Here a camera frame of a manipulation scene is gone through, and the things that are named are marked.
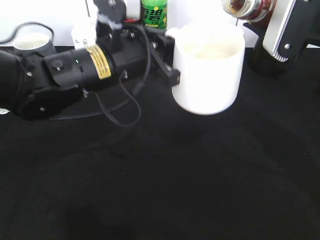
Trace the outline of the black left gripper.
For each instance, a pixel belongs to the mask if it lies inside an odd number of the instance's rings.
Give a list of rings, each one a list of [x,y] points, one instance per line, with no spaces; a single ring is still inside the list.
[[[95,0],[97,7],[96,44],[109,62],[109,83],[115,84],[126,74],[142,78],[142,87],[149,74],[163,87],[180,84],[181,72],[173,68],[175,40],[164,33],[147,30],[137,23],[126,22],[123,0]]]

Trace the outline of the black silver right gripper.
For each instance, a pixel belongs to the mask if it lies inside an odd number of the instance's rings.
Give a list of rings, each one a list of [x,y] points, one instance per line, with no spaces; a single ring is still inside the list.
[[[320,2],[277,0],[272,14],[259,22],[243,20],[248,29],[262,37],[262,46],[279,62],[298,56],[307,45],[320,45]]]

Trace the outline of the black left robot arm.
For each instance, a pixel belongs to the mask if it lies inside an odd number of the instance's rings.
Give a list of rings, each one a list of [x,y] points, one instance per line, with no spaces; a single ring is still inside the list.
[[[162,73],[172,88],[181,73],[173,66],[175,40],[126,22],[122,0],[96,0],[97,40],[94,45],[46,55],[40,48],[29,53],[0,53],[0,106],[32,121],[58,118],[83,97],[139,78],[126,102],[133,102],[151,72]]]

